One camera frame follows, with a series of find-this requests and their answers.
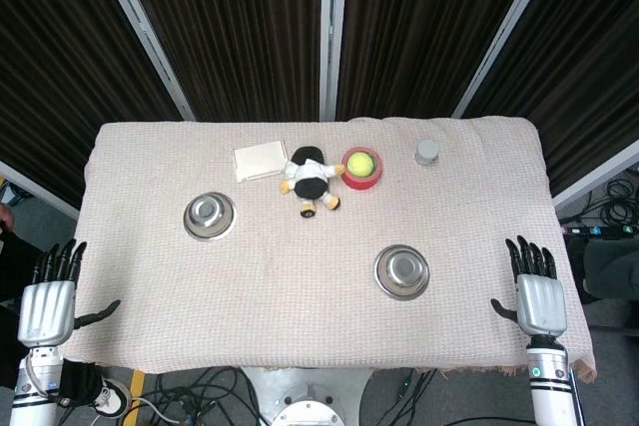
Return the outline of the grey cylindrical cup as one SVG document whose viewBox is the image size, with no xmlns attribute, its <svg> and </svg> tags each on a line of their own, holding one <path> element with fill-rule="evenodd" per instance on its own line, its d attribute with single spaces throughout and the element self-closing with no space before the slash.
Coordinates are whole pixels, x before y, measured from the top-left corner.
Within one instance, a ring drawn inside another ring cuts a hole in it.
<svg viewBox="0 0 639 426">
<path fill-rule="evenodd" d="M 421 166 L 429 165 L 435 162 L 440 152 L 440 145 L 433 139 L 422 139 L 416 147 L 414 153 L 414 160 Z"/>
</svg>

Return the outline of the white folded cloth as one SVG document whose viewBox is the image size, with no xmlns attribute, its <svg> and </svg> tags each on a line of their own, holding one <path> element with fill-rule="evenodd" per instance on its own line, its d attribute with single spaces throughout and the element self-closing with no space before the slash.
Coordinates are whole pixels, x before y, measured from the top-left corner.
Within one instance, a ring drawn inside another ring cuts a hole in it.
<svg viewBox="0 0 639 426">
<path fill-rule="evenodd" d="M 283 140 L 233 149 L 238 183 L 258 180 L 279 174 L 288 161 Z"/>
</svg>

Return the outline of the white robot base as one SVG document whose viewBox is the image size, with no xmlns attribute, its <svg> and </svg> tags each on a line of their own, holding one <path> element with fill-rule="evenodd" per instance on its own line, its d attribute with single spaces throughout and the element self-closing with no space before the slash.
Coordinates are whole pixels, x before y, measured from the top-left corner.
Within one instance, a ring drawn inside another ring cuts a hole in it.
<svg viewBox="0 0 639 426">
<path fill-rule="evenodd" d="M 269 426 L 359 426 L 370 368 L 243 369 Z"/>
</svg>

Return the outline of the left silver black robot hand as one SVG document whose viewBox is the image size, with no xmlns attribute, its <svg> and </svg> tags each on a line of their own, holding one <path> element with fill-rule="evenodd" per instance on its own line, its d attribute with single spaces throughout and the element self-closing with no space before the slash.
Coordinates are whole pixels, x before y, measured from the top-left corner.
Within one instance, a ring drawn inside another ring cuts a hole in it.
<svg viewBox="0 0 639 426">
<path fill-rule="evenodd" d="M 76 292 L 87 244 L 69 240 L 54 245 L 36 260 L 31 282 L 24 288 L 19 313 L 18 340 L 27 348 L 56 347 L 72 333 L 111 316 L 116 299 L 104 309 L 77 316 Z"/>
</svg>

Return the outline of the yellow-green tennis ball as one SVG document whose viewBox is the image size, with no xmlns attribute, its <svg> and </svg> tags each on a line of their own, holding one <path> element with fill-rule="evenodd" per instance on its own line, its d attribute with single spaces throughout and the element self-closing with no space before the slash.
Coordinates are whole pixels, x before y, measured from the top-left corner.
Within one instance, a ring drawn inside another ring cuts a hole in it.
<svg viewBox="0 0 639 426">
<path fill-rule="evenodd" d="M 368 178 L 375 169 L 374 158 L 367 152 L 354 152 L 347 159 L 346 169 L 353 177 Z"/>
</svg>

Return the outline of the black power strip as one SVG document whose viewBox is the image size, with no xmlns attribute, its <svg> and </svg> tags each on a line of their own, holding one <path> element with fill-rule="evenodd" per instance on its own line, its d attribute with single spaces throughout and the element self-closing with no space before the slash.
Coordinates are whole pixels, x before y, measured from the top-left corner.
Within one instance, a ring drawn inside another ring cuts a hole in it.
<svg viewBox="0 0 639 426">
<path fill-rule="evenodd" d="M 596 226 L 568 226 L 561 227 L 563 235 L 576 235 L 602 238 L 633 238 L 639 236 L 639 225 L 596 225 Z"/>
</svg>

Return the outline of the dark ribbed partition panel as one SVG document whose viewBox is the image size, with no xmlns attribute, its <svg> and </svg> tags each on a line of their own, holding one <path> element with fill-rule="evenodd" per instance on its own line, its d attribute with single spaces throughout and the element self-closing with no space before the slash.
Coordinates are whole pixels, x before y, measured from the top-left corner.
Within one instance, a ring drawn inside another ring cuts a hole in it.
<svg viewBox="0 0 639 426">
<path fill-rule="evenodd" d="M 319 117 L 320 0 L 141 0 L 196 118 Z"/>
<path fill-rule="evenodd" d="M 345 0 L 335 117 L 449 117 L 513 0 Z"/>
<path fill-rule="evenodd" d="M 560 194 L 639 140 L 639 0 L 530 0 L 464 115 L 533 123 Z"/>
<path fill-rule="evenodd" d="M 78 208 L 103 125 L 180 118 L 118 0 L 0 0 L 0 162 Z"/>
</svg>

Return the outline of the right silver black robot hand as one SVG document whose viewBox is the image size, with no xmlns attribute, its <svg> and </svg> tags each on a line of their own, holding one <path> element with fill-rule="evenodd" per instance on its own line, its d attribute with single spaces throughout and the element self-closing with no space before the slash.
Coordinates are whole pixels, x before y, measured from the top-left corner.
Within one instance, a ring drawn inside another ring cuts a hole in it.
<svg viewBox="0 0 639 426">
<path fill-rule="evenodd" d="M 518 235 L 505 240 L 514 281 L 515 308 L 490 299 L 500 317 L 516 323 L 531 341 L 555 342 L 567 330 L 565 294 L 557 277 L 555 259 L 546 247 L 539 247 Z"/>
</svg>

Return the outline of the white black shoe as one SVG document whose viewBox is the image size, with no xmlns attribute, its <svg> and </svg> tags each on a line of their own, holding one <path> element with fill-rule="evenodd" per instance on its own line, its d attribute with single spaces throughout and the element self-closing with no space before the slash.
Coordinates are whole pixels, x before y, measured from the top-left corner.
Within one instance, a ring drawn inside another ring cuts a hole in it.
<svg viewBox="0 0 639 426">
<path fill-rule="evenodd" d="M 133 397 L 131 391 L 120 381 L 104 378 L 98 397 L 92 403 L 99 416 L 119 419 L 131 409 Z"/>
</svg>

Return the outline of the stainless steel bowl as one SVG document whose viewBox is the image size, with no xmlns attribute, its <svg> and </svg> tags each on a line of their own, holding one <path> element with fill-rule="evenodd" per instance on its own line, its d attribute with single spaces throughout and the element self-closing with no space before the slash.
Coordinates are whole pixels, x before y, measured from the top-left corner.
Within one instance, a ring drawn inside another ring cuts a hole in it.
<svg viewBox="0 0 639 426">
<path fill-rule="evenodd" d="M 187 204 L 183 226 L 195 240 L 219 240 L 232 231 L 237 217 L 236 206 L 227 195 L 210 192 L 195 197 Z"/>
<path fill-rule="evenodd" d="M 392 244 L 376 256 L 373 277 L 387 296 L 410 301 L 420 297 L 428 288 L 430 268 L 425 257 L 414 247 Z"/>
</svg>

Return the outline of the beige cloth-covered table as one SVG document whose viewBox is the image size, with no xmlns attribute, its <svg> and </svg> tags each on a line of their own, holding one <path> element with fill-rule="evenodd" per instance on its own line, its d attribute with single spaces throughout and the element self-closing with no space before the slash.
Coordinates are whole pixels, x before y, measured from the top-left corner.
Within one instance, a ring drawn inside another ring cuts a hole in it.
<svg viewBox="0 0 639 426">
<path fill-rule="evenodd" d="M 422 139 L 435 162 L 414 160 Z M 300 215 L 279 178 L 238 183 L 233 149 L 283 140 L 335 163 L 353 147 L 381 157 L 363 192 L 340 181 L 338 210 Z M 345 123 L 112 123 L 85 169 L 76 236 L 87 244 L 76 311 L 121 301 L 72 335 L 74 360 L 148 373 L 206 366 L 519 367 L 526 336 L 490 299 L 515 304 L 507 238 L 548 248 L 566 298 L 561 341 L 585 381 L 591 336 L 571 274 L 536 128 L 521 118 L 360 118 Z M 187 204 L 219 192 L 237 221 L 219 240 L 183 226 Z M 373 277 L 392 244 L 430 268 L 417 299 L 387 296 Z"/>
</svg>

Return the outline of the red tape roll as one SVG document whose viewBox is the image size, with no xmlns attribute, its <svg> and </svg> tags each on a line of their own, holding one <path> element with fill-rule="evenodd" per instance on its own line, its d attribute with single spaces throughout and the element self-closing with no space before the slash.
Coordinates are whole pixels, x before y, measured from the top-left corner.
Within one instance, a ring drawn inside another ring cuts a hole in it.
<svg viewBox="0 0 639 426">
<path fill-rule="evenodd" d="M 374 158 L 374 163 L 375 163 L 375 169 L 374 172 L 372 173 L 372 175 L 368 178 L 365 179 L 360 179 L 360 178 L 356 178 L 353 177 L 349 174 L 349 172 L 346 169 L 346 162 L 348 157 L 354 153 L 354 152 L 367 152 L 369 153 L 373 158 Z M 371 148 L 367 148 L 367 147 L 353 147 L 350 150 L 348 150 L 347 152 L 344 153 L 343 157 L 342 157 L 342 163 L 345 166 L 345 170 L 344 172 L 341 174 L 341 178 L 343 180 L 343 182 L 351 189 L 353 190 L 357 190 L 357 191 L 365 191 L 365 190 L 369 190 L 371 188 L 373 188 L 378 181 L 381 178 L 381 175 L 383 173 L 383 163 L 381 160 L 381 157 L 379 156 L 379 154 L 371 149 Z"/>
</svg>

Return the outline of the black white plush toy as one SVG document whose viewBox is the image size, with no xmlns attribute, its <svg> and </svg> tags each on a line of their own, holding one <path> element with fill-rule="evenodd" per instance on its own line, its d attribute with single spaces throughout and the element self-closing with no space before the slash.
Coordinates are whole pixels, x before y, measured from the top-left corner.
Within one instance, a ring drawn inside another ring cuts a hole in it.
<svg viewBox="0 0 639 426">
<path fill-rule="evenodd" d="M 337 210 L 341 201 L 329 191 L 329 180 L 345 173 L 344 164 L 327 165 L 323 152 L 315 146 L 296 149 L 287 160 L 284 179 L 280 181 L 282 195 L 295 193 L 301 201 L 300 215 L 311 218 L 317 214 L 316 202 L 322 202 L 329 211 Z"/>
</svg>

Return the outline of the aluminium partition post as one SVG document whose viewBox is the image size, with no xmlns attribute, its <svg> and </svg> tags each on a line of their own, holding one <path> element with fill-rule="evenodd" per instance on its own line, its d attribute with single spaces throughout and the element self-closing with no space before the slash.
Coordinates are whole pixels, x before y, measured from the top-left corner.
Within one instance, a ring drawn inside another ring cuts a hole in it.
<svg viewBox="0 0 639 426">
<path fill-rule="evenodd" d="M 345 0 L 320 0 L 319 120 L 336 118 Z"/>
<path fill-rule="evenodd" d="M 531 0 L 512 0 L 451 117 L 461 119 L 519 23 Z"/>
<path fill-rule="evenodd" d="M 60 213 L 68 216 L 73 220 L 79 218 L 79 210 L 63 201 L 53 193 L 49 192 L 36 182 L 24 176 L 8 164 L 0 161 L 0 176 L 6 178 L 10 183 L 17 185 L 19 188 L 27 191 L 29 194 L 37 197 Z"/>
<path fill-rule="evenodd" d="M 623 149 L 609 160 L 586 174 L 580 180 L 563 190 L 552 201 L 557 211 L 591 192 L 602 183 L 612 179 L 625 169 L 639 163 L 639 140 Z"/>
<path fill-rule="evenodd" d="M 141 0 L 117 0 L 135 32 L 139 43 L 154 67 L 180 117 L 195 122 L 197 117 L 160 42 Z"/>
</svg>

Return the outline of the dark grey chair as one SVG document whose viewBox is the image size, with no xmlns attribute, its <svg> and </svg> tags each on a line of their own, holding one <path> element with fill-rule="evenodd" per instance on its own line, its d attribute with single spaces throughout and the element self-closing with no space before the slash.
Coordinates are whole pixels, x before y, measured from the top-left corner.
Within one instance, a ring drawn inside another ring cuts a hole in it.
<svg viewBox="0 0 639 426">
<path fill-rule="evenodd" d="M 583 285 L 590 295 L 639 301 L 639 239 L 591 240 L 583 266 Z"/>
</svg>

